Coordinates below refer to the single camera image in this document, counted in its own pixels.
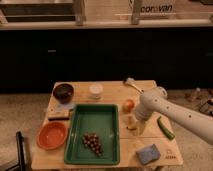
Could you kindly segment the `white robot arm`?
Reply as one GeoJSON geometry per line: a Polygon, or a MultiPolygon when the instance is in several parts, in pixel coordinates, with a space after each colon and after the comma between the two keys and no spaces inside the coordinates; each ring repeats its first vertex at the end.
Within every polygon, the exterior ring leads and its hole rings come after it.
{"type": "Polygon", "coordinates": [[[135,117],[139,121],[147,121],[154,112],[165,115],[213,145],[213,118],[169,102],[163,87],[155,87],[140,94],[135,117]]]}

